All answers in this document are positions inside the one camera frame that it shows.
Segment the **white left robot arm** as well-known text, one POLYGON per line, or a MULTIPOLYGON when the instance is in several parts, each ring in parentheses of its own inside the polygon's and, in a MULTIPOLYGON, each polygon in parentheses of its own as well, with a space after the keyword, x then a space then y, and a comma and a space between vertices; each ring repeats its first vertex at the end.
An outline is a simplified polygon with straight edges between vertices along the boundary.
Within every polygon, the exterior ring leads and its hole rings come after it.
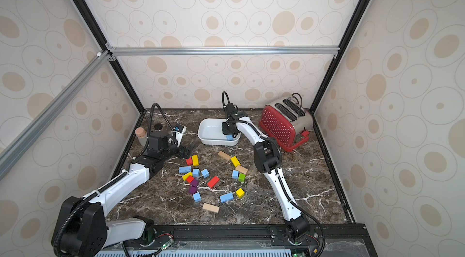
POLYGON ((71 196, 63 202, 51 240, 57 257, 93 257, 102 248, 128 240, 137 240, 144 246, 155 241, 156 229, 151 219, 107 221, 106 217, 121 200, 161 171, 167 160, 191 156, 194 147, 181 144, 186 127, 170 122, 167 126, 148 126, 145 146, 127 170, 89 194, 71 196))

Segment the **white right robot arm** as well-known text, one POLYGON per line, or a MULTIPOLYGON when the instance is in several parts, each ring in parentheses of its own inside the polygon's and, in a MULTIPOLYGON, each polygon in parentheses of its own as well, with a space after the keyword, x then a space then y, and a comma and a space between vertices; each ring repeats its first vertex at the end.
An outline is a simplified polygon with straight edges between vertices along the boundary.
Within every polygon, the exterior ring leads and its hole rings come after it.
POLYGON ((292 243, 301 243, 307 237, 316 240, 318 249, 315 255, 318 256, 326 245, 323 227, 314 216, 295 202, 283 174, 282 153, 277 141, 262 133, 246 113, 230 102, 227 92, 223 91, 221 97, 226 120, 222 125, 222 133, 233 136, 240 133, 251 142, 256 169, 271 184, 278 199, 289 240, 292 243))

